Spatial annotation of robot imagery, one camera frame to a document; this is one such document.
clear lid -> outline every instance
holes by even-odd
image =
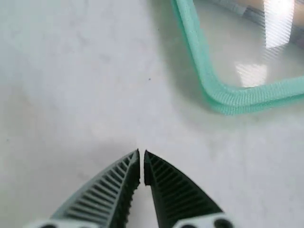
[[[304,4],[294,0],[194,0],[210,59],[228,85],[304,76]]]

green tray rim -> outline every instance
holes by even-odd
[[[209,48],[193,0],[172,0],[201,86],[215,110],[225,114],[251,112],[298,100],[304,94],[304,76],[241,88],[222,83],[214,72]]]

transparent container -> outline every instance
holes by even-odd
[[[172,0],[172,4],[203,95],[214,110],[239,114],[304,98],[301,2]]]
[[[304,76],[304,10],[302,19],[295,15],[304,5],[293,0],[238,2],[194,1],[219,79],[254,87]]]

green plastic tray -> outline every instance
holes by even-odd
[[[223,114],[241,114],[261,111],[304,97],[303,76],[249,88],[223,83],[211,62],[209,46],[193,0],[172,0],[172,4],[204,95],[213,110]]]

white table surface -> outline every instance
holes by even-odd
[[[208,110],[169,0],[2,0],[0,227],[49,217],[121,156],[145,149],[243,228],[304,226],[304,102]],[[155,228],[150,188],[129,228]]]

